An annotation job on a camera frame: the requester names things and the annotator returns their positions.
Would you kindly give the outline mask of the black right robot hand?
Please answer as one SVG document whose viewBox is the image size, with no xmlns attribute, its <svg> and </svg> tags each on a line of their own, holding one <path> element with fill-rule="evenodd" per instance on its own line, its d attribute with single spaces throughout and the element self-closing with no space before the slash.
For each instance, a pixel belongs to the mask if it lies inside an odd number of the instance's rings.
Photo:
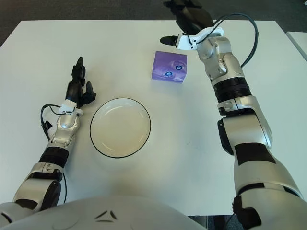
<svg viewBox="0 0 307 230">
<path fill-rule="evenodd" d="M 213 29 L 213 20 L 197 0 L 167 0 L 163 5 L 176 17 L 176 23 L 182 33 L 164 36 L 160 38 L 160 43 L 175 46 L 180 50 L 212 47 L 207 38 Z"/>
</svg>

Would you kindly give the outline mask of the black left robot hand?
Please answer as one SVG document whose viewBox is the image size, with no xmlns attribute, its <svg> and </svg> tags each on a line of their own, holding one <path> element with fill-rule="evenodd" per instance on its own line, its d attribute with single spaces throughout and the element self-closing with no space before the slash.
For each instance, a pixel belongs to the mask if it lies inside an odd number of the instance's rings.
<svg viewBox="0 0 307 230">
<path fill-rule="evenodd" d="M 69 82 L 65 99 L 73 101 L 77 104 L 77 108 L 93 102 L 96 93 L 90 81 L 85 79 L 86 68 L 83 65 L 83 57 L 79 57 L 76 65 L 72 68 L 72 80 Z"/>
</svg>

